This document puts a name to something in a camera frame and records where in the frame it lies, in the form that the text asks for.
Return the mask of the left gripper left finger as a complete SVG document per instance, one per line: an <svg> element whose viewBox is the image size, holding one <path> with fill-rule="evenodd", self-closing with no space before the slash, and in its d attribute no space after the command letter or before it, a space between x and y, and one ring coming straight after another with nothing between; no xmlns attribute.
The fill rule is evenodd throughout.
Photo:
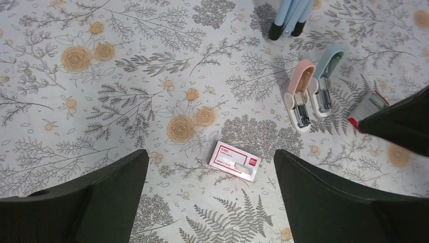
<svg viewBox="0 0 429 243"><path fill-rule="evenodd" d="M26 197L1 199L1 242L128 242L149 155L135 152Z"/></svg>

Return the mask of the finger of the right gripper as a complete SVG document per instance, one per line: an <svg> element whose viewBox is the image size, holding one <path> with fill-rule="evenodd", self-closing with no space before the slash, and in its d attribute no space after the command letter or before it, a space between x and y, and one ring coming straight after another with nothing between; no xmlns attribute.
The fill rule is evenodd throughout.
<svg viewBox="0 0 429 243"><path fill-rule="evenodd" d="M357 130L428 157L428 87L359 118Z"/></svg>

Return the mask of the pink stapler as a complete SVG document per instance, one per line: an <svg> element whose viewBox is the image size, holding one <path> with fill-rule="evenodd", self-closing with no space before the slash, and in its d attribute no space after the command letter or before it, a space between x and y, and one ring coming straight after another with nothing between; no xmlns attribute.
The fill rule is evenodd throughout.
<svg viewBox="0 0 429 243"><path fill-rule="evenodd" d="M311 122L306 108L307 89L315 69L315 65L309 59L298 62L283 97L291 125L298 132L310 129Z"/></svg>

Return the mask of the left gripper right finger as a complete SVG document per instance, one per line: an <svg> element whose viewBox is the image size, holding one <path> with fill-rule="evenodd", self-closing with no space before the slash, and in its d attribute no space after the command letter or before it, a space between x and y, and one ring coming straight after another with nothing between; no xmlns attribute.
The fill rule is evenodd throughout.
<svg viewBox="0 0 429 243"><path fill-rule="evenodd" d="M295 242L428 242L428 199L374 189L278 149L275 170Z"/></svg>

